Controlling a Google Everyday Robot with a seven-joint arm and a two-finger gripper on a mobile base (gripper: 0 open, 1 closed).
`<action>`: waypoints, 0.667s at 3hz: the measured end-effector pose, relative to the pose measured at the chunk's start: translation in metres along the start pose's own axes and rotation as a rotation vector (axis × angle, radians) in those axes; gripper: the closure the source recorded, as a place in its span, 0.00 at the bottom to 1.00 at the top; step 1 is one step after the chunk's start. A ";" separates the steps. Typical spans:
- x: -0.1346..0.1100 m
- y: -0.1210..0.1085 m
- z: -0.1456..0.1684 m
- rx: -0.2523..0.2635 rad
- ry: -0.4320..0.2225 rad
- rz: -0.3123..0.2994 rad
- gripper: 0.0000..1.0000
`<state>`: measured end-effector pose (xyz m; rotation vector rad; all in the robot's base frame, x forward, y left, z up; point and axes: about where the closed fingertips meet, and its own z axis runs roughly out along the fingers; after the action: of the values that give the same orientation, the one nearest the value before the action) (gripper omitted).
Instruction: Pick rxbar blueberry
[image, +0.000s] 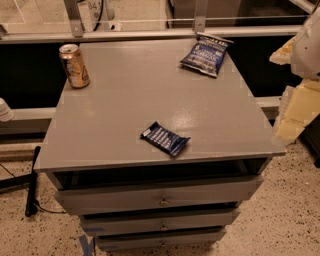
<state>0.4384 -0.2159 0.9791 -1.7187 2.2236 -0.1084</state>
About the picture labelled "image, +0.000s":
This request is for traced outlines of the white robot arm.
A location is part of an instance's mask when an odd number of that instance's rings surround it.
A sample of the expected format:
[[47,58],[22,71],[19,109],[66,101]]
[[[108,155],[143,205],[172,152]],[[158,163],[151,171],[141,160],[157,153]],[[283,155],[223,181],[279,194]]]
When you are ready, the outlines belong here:
[[269,60],[291,66],[302,78],[282,94],[273,127],[274,140],[288,145],[320,114],[320,8],[317,7],[298,33],[274,52]]

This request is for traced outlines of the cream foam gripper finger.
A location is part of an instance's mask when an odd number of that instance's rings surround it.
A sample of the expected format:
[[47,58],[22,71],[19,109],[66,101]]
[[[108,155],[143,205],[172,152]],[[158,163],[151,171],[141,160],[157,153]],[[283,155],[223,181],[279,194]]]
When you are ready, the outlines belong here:
[[290,64],[292,47],[295,41],[295,37],[289,39],[283,46],[272,53],[269,61],[278,65]]
[[273,139],[278,144],[290,144],[320,114],[320,82],[303,79],[297,87],[287,86],[278,112]]

